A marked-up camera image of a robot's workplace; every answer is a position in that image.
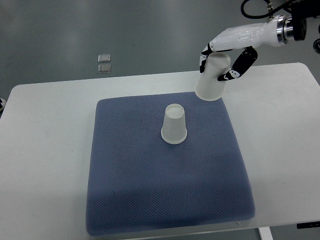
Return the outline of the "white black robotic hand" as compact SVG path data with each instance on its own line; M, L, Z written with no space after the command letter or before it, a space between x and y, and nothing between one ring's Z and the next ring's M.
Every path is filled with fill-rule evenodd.
M220 82L238 79L257 60L256 48L261 45L280 47L293 38L293 20L285 15L275 16L264 23L230 27L218 34L203 49L199 60L199 71L200 73L205 71L209 55L243 49L231 69L217 77Z

